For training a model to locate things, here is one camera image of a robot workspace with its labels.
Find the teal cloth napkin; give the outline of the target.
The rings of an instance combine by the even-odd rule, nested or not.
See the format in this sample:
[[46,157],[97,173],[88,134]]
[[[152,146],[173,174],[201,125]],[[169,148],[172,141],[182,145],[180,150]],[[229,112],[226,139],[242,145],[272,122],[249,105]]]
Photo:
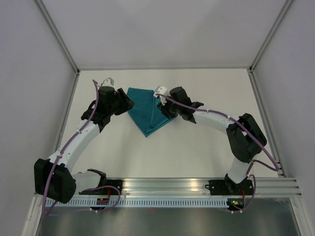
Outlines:
[[175,119],[168,118],[158,108],[160,98],[154,97],[153,90],[128,88],[127,96],[134,102],[128,114],[145,137]]

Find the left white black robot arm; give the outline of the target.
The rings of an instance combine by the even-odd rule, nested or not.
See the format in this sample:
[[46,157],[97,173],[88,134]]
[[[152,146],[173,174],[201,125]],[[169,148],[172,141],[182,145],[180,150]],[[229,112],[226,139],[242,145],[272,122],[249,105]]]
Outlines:
[[88,169],[83,173],[71,171],[89,143],[110,122],[113,115],[129,111],[134,102],[122,88],[101,86],[96,100],[82,114],[75,133],[66,144],[47,159],[38,159],[34,164],[34,186],[37,194],[60,203],[68,203],[75,194],[94,191],[101,195],[107,190],[106,173]]

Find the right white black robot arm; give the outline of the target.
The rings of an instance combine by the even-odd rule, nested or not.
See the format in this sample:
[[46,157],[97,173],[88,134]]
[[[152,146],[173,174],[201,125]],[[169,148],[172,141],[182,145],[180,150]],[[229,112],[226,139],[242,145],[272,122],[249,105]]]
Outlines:
[[230,194],[238,193],[247,178],[253,159],[262,152],[267,140],[252,115],[231,117],[209,109],[201,102],[192,102],[182,87],[168,90],[159,86],[154,97],[160,98],[158,108],[167,118],[181,116],[185,121],[205,125],[227,135],[234,159],[224,177],[224,187]]

